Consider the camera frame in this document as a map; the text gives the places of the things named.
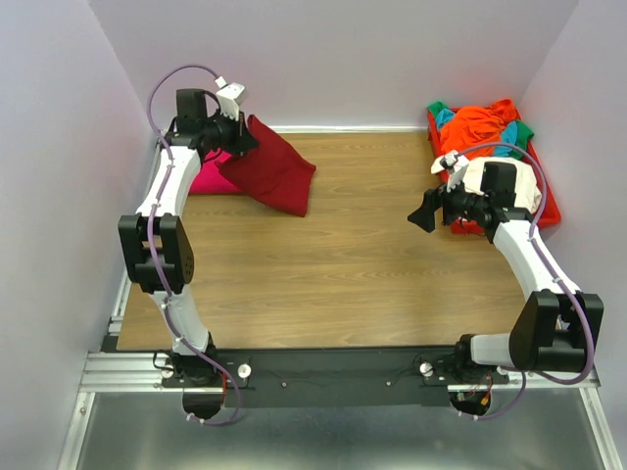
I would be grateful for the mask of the dark red t shirt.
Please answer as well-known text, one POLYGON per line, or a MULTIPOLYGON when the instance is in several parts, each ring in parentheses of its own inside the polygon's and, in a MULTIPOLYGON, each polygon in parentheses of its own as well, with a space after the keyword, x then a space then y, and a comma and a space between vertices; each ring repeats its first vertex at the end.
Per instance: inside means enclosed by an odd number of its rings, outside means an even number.
POLYGON ((247 124, 259 146, 217 164, 219 174, 255 201, 305 217, 316 166, 256 116, 250 115, 247 124))

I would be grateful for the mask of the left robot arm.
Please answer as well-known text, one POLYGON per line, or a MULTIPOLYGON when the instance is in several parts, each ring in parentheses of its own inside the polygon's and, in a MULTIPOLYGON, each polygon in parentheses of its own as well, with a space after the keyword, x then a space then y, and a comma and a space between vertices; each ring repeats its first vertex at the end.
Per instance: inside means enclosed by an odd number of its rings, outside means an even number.
POLYGON ((148 194, 118 223, 128 278, 159 308, 171 336, 161 370, 187 386, 210 387, 224 374, 191 293, 195 260, 181 216, 208 154, 242 157, 257 148, 240 110, 244 94, 237 83, 217 93, 177 90, 176 115, 167 131, 157 133, 159 165, 148 194))

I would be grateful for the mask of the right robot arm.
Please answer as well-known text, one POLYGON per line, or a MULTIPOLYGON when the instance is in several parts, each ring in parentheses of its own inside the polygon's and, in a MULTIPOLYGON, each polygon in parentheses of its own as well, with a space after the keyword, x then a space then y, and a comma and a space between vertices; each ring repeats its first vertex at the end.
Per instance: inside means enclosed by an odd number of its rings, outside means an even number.
POLYGON ((444 224, 458 218, 476 222, 506 259, 525 305, 508 333, 462 336, 450 362, 453 376, 470 384, 487 366, 498 366, 534 372, 562 385, 585 380, 594 367, 603 302, 581 291, 559 268, 531 212, 516 205, 516 166, 487 161, 478 193, 464 185, 468 166, 463 156, 436 160, 432 172, 445 171, 448 179, 424 193, 408 220, 428 233, 435 229, 436 212, 444 224))

